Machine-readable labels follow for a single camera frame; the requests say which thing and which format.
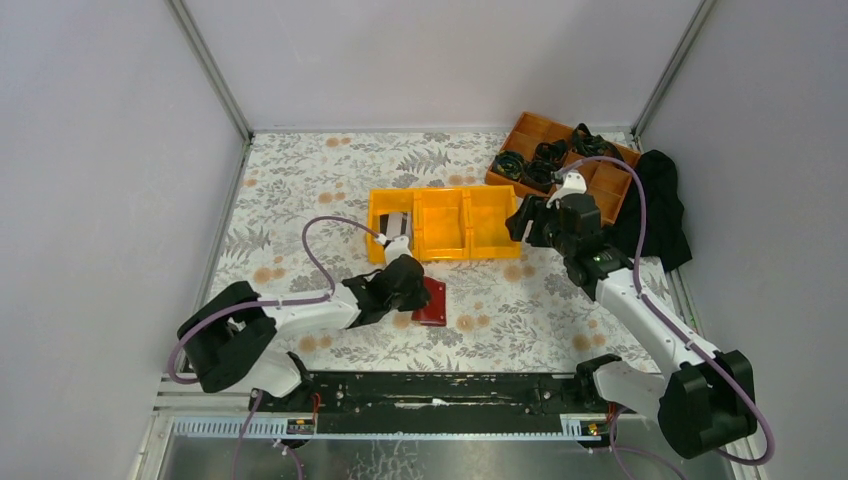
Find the yellow three-compartment bin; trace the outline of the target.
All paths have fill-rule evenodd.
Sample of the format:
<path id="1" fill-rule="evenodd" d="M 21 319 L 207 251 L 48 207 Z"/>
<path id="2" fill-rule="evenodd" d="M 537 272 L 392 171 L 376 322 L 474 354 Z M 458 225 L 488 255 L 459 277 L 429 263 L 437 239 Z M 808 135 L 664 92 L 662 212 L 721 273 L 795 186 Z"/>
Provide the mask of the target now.
<path id="1" fill-rule="evenodd" d="M 378 217 L 411 212 L 413 256 L 420 261 L 513 259 L 521 247 L 505 221 L 517 211 L 509 186 L 372 190 L 367 226 L 381 234 Z"/>

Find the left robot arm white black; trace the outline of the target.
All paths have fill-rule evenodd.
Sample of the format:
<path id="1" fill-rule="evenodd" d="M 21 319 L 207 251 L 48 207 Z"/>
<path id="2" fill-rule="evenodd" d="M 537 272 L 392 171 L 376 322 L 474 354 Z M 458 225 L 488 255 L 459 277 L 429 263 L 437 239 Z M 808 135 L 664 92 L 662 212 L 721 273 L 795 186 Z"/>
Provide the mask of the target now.
<path id="1" fill-rule="evenodd" d="M 394 311 L 421 309 L 430 299 L 423 266 L 407 254 L 343 280 L 330 296 L 299 292 L 263 300 L 248 282 L 239 281 L 180 326 L 176 350 L 194 371 L 188 381 L 204 392 L 258 389 L 296 411 L 309 401 L 308 372 L 296 354 L 271 349 L 275 340 L 369 326 Z"/>

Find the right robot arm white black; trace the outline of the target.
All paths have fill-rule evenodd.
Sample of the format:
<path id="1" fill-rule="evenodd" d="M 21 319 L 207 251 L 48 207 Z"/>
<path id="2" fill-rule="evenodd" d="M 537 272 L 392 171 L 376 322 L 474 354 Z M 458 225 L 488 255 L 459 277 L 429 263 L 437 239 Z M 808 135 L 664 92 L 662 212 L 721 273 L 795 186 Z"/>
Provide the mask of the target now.
<path id="1" fill-rule="evenodd" d="M 749 360 L 739 351 L 720 351 L 661 306 L 642 286 L 635 264 L 605 239 L 591 195 L 529 195 L 505 225 L 512 240 L 559 253 L 568 278 L 612 313 L 661 371 L 645 374 L 613 358 L 585 362 L 580 367 L 589 375 L 573 386 L 579 407 L 627 407 L 656 422 L 686 459 L 756 433 Z"/>

